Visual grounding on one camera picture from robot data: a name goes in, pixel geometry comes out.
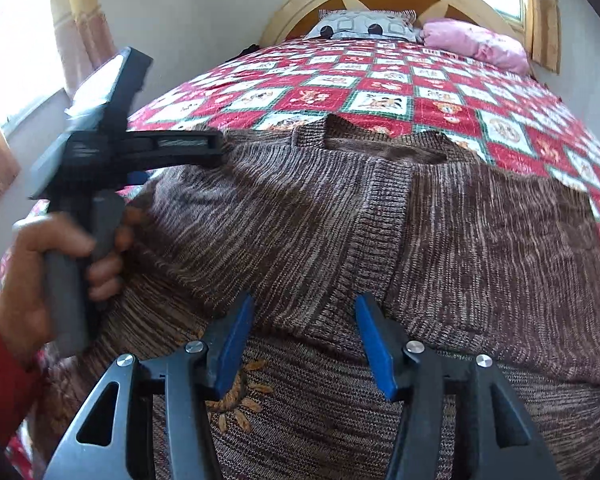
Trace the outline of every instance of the pillow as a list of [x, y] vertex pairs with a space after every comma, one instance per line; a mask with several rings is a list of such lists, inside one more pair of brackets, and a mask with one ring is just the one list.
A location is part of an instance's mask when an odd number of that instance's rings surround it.
[[[419, 43], [424, 44], [424, 40], [422, 39], [420, 32], [422, 29], [414, 28], [413, 29], [413, 37], [409, 37], [407, 41], [411, 43]], [[332, 40], [392, 40], [390, 36], [381, 36], [380, 34], [369, 34], [366, 32], [336, 32], [332, 37]]]
[[413, 25], [416, 22], [417, 16], [415, 10], [329, 10], [329, 9], [318, 9], [318, 18], [323, 20], [330, 14], [338, 13], [345, 14], [346, 12], [380, 12], [381, 14], [387, 14], [389, 16], [398, 16], [404, 18], [407, 23]]
[[473, 57], [518, 75], [527, 75], [529, 62], [522, 44], [503, 34], [450, 18], [431, 20], [422, 31], [428, 48]]
[[417, 38], [411, 23], [398, 12], [379, 10], [338, 10], [329, 13], [304, 37], [331, 39], [340, 32], [363, 34], [369, 38], [371, 34], [382, 39], [405, 40], [416, 43]]

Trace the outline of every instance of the red sleeve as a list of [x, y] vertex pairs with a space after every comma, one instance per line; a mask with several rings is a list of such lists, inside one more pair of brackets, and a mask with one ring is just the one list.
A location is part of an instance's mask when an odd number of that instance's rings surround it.
[[27, 415], [42, 387], [37, 367], [27, 372], [5, 348], [0, 338], [0, 445], [7, 445]]

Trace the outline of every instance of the black clamp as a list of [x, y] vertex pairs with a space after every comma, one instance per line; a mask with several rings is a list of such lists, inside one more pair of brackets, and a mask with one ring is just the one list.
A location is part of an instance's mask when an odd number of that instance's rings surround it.
[[487, 355], [444, 357], [386, 319], [373, 296], [356, 321], [378, 389], [404, 401], [386, 480], [434, 480], [445, 394], [456, 396], [454, 480], [560, 480], [554, 459], [509, 381]]
[[147, 361], [119, 356], [60, 441], [45, 480], [154, 479], [154, 395], [165, 396], [171, 478], [221, 480], [205, 400], [222, 399], [232, 386], [253, 313], [242, 294], [201, 340]]

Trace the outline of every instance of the white wall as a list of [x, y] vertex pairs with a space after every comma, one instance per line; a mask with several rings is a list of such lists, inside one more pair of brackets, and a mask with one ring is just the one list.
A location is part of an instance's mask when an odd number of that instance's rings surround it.
[[64, 130], [69, 99], [60, 91], [24, 119], [9, 136], [11, 151], [22, 170], [0, 199], [0, 258], [11, 243], [11, 225], [24, 218], [35, 202], [27, 199], [29, 170]]
[[600, 139], [600, 18], [587, 0], [558, 0], [558, 8], [560, 74], [536, 66], [536, 75]]
[[154, 58], [135, 107], [258, 43], [286, 0], [100, 0], [117, 47]]

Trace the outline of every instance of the knit fabric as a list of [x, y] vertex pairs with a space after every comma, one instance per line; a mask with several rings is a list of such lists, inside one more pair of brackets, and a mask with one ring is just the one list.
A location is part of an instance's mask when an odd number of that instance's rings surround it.
[[[564, 478], [600, 456], [600, 240], [584, 193], [481, 164], [444, 135], [389, 140], [335, 116], [226, 134], [226, 163], [150, 181], [150, 222], [93, 347], [50, 373], [32, 425], [47, 457], [113, 359], [173, 351], [242, 290], [257, 305], [232, 390], [208, 405], [227, 479], [381, 479], [400, 404], [366, 364], [354, 298], [411, 338], [487, 353]], [[438, 477], [448, 478], [453, 403]], [[155, 456], [168, 478], [164, 405]]]

